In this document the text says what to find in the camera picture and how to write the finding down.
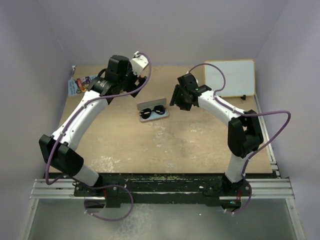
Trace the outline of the pink glasses case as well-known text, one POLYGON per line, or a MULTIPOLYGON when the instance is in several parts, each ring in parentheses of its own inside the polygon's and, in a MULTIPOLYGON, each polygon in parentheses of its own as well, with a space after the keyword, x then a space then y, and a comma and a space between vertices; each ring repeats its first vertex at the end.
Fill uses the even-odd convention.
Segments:
POLYGON ((141 123, 157 121, 169 116, 165 97, 140 102, 136 105, 141 123))

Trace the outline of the gold aviator sunglasses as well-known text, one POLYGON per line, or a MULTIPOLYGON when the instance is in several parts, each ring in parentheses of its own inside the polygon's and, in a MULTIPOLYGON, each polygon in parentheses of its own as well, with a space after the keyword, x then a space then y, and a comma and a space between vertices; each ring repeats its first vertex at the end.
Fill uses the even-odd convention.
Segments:
POLYGON ((164 105, 156 105, 153 108, 145 108, 139 112, 139 116, 143 120, 147 120, 152 113, 155 113, 157 115, 164 115, 166 112, 166 108, 164 105))

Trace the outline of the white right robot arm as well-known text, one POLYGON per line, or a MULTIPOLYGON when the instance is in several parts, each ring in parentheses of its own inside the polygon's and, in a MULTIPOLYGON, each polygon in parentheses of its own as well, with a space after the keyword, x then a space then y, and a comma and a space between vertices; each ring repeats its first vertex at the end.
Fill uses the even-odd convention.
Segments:
POLYGON ((191 73, 186 73, 177 80, 170 106, 176 105, 183 111, 190 111, 193 106, 202 108, 227 127, 227 145, 231 158, 224 173, 222 190, 226 195, 233 196, 240 190, 249 155, 255 153, 264 142, 257 113, 231 105, 205 84, 199 86, 191 73))

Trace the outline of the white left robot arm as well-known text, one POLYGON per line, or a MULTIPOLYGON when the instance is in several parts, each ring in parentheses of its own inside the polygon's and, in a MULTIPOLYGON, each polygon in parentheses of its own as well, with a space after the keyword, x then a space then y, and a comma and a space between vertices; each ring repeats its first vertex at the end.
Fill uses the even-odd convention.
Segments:
POLYGON ((52 185, 49 172, 53 167, 85 187, 91 196, 98 196, 107 188, 107 182, 96 171, 84 163, 76 152, 78 145, 96 117, 106 109, 113 99, 136 97, 147 84, 150 75, 141 76, 145 68, 151 69, 149 57, 137 51, 132 59, 113 55, 106 68, 90 82, 81 101, 67 120, 51 135, 42 135, 39 146, 46 163, 45 182, 52 185))

